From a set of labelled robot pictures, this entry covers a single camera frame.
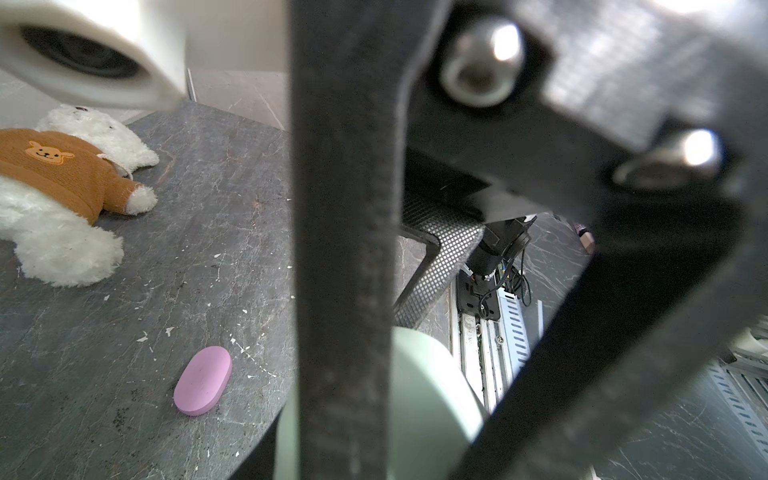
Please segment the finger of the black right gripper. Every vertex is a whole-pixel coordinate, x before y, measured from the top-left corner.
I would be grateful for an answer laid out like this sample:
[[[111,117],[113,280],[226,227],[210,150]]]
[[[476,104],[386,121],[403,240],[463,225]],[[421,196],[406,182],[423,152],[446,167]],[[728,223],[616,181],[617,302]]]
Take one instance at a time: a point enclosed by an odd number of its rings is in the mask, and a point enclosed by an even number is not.
[[[615,204],[597,249],[454,470],[578,479],[767,307],[767,204]]]
[[[448,1],[293,1],[291,159],[302,479],[388,473],[408,109]]]

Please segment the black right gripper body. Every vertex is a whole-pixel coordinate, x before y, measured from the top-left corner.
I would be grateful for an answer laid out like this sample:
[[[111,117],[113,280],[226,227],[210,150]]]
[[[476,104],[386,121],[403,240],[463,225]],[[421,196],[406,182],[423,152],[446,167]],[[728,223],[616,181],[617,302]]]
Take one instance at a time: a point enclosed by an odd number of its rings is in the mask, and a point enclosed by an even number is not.
[[[763,1],[452,1],[406,182],[487,220],[665,204],[767,234]]]

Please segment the mint green earbud charging case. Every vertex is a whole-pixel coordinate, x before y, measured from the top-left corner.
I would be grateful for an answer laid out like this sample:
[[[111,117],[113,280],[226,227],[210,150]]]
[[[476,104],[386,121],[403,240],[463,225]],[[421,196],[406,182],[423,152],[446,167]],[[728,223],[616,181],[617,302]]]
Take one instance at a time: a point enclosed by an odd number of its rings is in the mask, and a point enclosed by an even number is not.
[[[277,479],[445,479],[486,414],[448,349],[389,314],[300,313]]]

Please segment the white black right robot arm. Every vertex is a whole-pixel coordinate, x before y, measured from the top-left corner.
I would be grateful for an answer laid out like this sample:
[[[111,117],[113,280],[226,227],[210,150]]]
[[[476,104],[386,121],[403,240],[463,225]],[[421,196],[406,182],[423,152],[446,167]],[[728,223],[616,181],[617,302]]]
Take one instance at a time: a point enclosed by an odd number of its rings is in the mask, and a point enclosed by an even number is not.
[[[763,1],[291,1],[297,390],[239,477],[576,479],[767,310]],[[396,382],[597,244],[488,419]]]

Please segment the pink oval earbud case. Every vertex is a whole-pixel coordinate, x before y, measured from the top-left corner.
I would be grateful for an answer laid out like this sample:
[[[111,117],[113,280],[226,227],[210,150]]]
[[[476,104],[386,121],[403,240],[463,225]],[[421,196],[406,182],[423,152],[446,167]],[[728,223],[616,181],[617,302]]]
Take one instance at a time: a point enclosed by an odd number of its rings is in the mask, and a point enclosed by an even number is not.
[[[220,400],[232,373],[232,359],[221,346],[197,352],[182,372],[173,392],[175,407],[187,416],[212,410]]]

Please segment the white teddy bear brown hoodie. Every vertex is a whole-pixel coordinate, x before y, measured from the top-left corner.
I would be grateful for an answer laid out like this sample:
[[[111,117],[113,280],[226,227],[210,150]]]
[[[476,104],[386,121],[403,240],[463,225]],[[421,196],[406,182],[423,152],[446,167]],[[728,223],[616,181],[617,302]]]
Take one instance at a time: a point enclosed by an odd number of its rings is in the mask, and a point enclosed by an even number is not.
[[[127,126],[93,108],[62,105],[34,129],[1,132],[1,238],[22,273],[55,287],[114,274],[123,240],[97,226],[104,212],[138,216],[158,202],[135,171],[159,157]]]

